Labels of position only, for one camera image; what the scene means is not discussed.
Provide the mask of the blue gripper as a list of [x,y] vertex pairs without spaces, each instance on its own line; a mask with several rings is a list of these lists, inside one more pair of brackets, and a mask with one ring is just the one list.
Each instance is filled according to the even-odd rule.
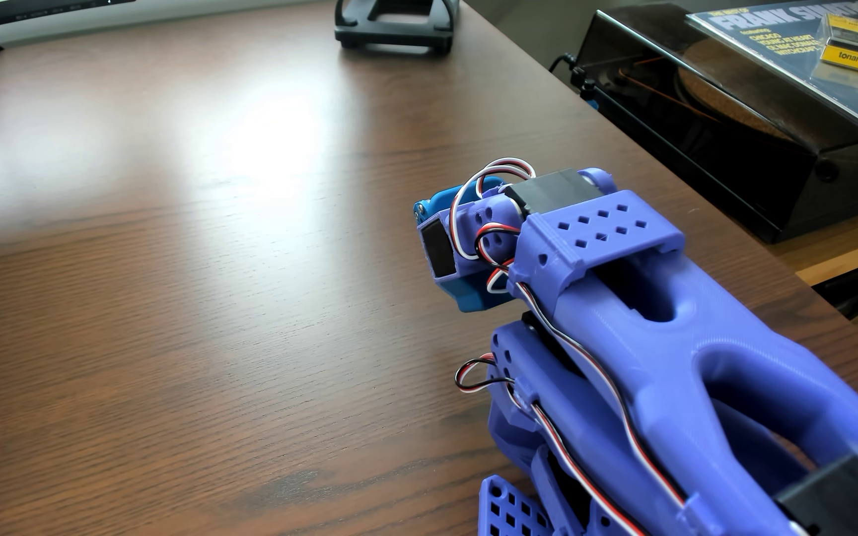
[[[423,224],[434,214],[449,209],[459,186],[435,193],[431,198],[417,201],[413,206],[416,224]],[[489,274],[470,274],[453,279],[453,298],[459,311],[470,313],[488,310],[510,301],[507,292],[489,292],[487,279]]]

